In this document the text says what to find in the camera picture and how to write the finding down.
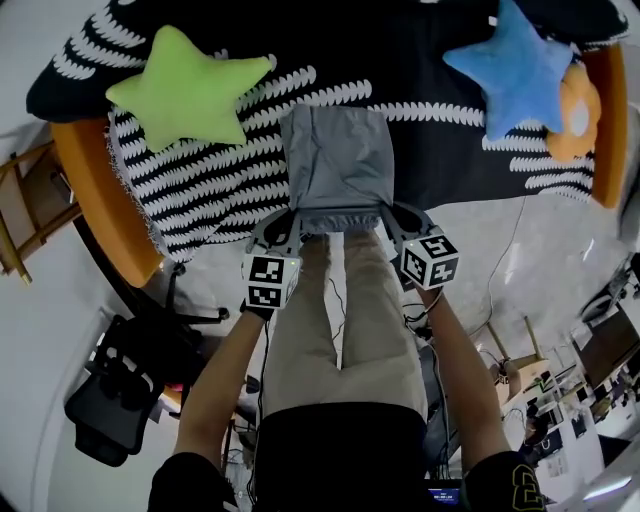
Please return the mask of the person's left hand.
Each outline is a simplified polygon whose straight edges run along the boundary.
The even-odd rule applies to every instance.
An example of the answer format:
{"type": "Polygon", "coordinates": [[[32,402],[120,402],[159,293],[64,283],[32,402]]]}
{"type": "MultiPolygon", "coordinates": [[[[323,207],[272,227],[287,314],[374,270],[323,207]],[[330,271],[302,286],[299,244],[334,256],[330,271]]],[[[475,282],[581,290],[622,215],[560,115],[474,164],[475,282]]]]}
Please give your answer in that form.
{"type": "Polygon", "coordinates": [[[248,305],[246,301],[243,301],[240,306],[240,312],[241,313],[250,312],[258,316],[259,318],[261,318],[264,322],[268,322],[271,320],[273,316],[274,309],[268,308],[268,307],[256,307],[256,306],[248,305]]]}

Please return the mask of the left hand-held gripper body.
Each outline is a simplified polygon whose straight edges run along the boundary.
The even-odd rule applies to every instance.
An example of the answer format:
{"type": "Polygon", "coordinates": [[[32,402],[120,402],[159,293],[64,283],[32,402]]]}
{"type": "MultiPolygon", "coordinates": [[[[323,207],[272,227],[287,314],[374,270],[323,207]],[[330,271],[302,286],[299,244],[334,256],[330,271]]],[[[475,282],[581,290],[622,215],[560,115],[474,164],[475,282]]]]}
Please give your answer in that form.
{"type": "Polygon", "coordinates": [[[250,238],[242,262],[247,306],[272,310],[286,306],[299,280],[300,248],[299,238],[280,246],[250,238]]]}

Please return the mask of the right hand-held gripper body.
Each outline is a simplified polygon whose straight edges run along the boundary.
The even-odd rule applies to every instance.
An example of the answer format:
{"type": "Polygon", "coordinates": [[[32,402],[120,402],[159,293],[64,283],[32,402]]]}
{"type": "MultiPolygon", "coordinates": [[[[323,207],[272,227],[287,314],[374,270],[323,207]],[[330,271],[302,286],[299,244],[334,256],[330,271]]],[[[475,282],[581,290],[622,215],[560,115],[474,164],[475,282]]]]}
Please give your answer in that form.
{"type": "Polygon", "coordinates": [[[436,289],[454,280],[459,252],[439,226],[403,241],[392,261],[403,289],[436,289]]]}

